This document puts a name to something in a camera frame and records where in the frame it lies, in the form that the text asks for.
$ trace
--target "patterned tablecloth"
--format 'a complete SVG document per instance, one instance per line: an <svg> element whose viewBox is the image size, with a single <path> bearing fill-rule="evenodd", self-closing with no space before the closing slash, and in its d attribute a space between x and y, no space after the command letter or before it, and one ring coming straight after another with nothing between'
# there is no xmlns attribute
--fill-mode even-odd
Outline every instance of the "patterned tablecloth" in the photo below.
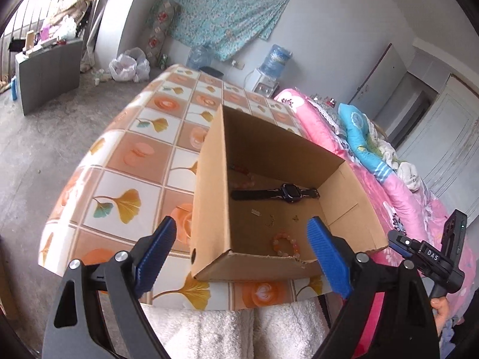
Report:
<svg viewBox="0 0 479 359"><path fill-rule="evenodd" d="M196 161L221 103L306 136L283 104L172 66L115 117L80 162L45 225L40 266L62 275L75 258L85 264L104 262L118 251L130 250L169 215L176 220L177 239L143 302L165 308L237 310L330 291L323 277L264 283L191 278Z"/></svg>

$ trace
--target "door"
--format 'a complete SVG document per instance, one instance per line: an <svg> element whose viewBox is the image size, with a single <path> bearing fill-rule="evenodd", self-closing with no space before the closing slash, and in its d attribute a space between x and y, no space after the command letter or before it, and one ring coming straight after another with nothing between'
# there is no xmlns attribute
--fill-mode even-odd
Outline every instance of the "door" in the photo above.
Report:
<svg viewBox="0 0 479 359"><path fill-rule="evenodd" d="M449 213L479 214L479 98L450 76L436 102L398 149Z"/></svg>
<svg viewBox="0 0 479 359"><path fill-rule="evenodd" d="M406 73L404 62L390 43L349 104L374 120Z"/></svg>

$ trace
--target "electrical outlet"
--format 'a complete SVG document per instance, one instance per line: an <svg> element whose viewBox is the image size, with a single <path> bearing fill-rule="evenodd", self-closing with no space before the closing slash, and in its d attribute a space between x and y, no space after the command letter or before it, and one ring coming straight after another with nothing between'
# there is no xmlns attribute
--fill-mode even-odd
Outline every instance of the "electrical outlet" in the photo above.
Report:
<svg viewBox="0 0 479 359"><path fill-rule="evenodd" d="M239 70L243 70L244 68L244 63L237 61L236 59L231 60L231 65Z"/></svg>

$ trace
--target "beaded bracelet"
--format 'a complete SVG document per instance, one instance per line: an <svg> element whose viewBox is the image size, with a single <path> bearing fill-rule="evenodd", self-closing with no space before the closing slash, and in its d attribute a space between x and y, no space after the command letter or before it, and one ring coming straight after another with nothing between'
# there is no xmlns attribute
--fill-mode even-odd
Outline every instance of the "beaded bracelet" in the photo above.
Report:
<svg viewBox="0 0 479 359"><path fill-rule="evenodd" d="M249 189L249 188L252 188L254 186L253 174L251 174L250 171L247 168L244 168L242 166L230 165L229 169L233 170L233 171L236 171L237 173L244 174L249 179L249 181L245 181L245 182L241 182L241 183L232 182L231 186L234 189Z"/></svg>
<svg viewBox="0 0 479 359"><path fill-rule="evenodd" d="M290 256L287 252L283 252L279 249L279 239L286 239L293 246L293 252L296 259L299 258L299 246L296 239L292 239L286 232L277 233L272 239L272 248L277 252L278 256Z"/></svg>

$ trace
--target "water bottle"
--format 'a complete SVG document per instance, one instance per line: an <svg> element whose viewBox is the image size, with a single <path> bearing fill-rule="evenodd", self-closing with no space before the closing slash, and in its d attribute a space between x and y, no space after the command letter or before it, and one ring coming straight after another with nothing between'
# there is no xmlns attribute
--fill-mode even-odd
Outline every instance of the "water bottle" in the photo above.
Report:
<svg viewBox="0 0 479 359"><path fill-rule="evenodd" d="M293 56L293 53L275 44L260 67L263 74L270 76L277 81L281 76L286 62Z"/></svg>
<svg viewBox="0 0 479 359"><path fill-rule="evenodd" d="M14 75L10 82L11 85L11 99L13 101L17 100L17 76Z"/></svg>
<svg viewBox="0 0 479 359"><path fill-rule="evenodd" d="M210 66L213 60L213 51L208 45L201 45L192 47L188 61L186 61L186 67L199 70L201 67Z"/></svg>

